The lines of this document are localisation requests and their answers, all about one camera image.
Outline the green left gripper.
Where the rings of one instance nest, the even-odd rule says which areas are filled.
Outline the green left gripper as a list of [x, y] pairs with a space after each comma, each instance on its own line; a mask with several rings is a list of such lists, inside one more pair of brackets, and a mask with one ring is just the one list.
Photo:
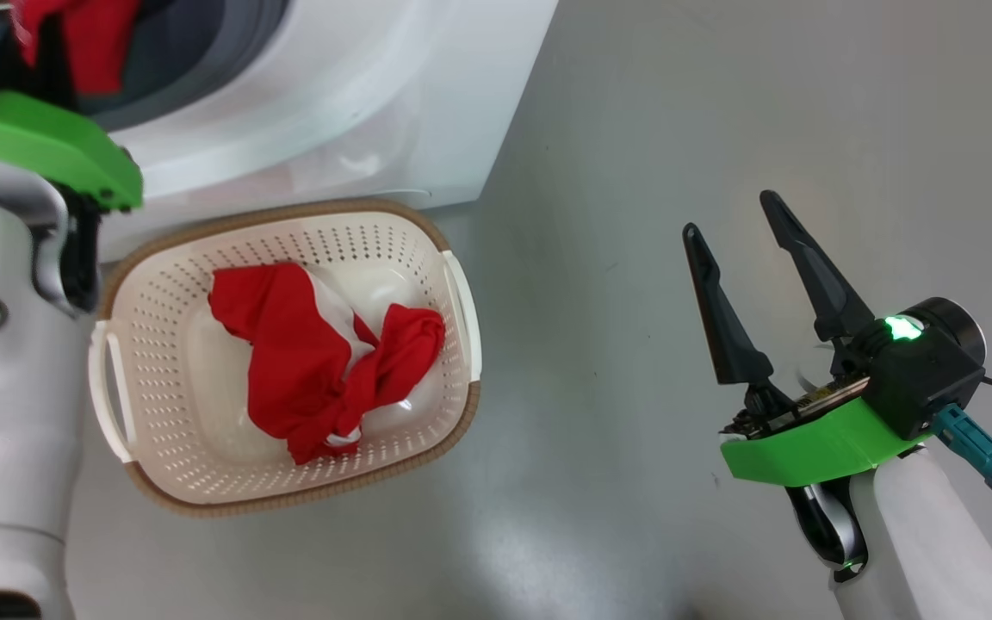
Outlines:
[[0, 91], [0, 164], [89, 196], [106, 211], [141, 208], [143, 174], [130, 154], [90, 118], [51, 105], [75, 103], [60, 17], [40, 23], [35, 97]]

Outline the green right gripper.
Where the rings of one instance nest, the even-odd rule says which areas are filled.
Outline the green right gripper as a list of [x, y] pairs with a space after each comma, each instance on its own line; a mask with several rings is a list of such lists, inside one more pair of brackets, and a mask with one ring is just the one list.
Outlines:
[[[760, 205], [776, 243], [796, 266], [815, 311], [820, 341], [850, 338], [865, 329], [874, 313], [859, 298], [783, 197], [761, 191]], [[757, 350], [721, 286], [719, 263], [700, 228], [684, 227], [684, 248], [714, 375], [721, 385], [757, 385], [772, 376], [772, 365]], [[932, 436], [902, 439], [862, 398], [866, 378], [830, 383], [808, 394], [803, 419], [771, 435], [720, 433], [720, 451], [734, 478], [777, 487], [807, 487], [865, 474], [906, 454]]]

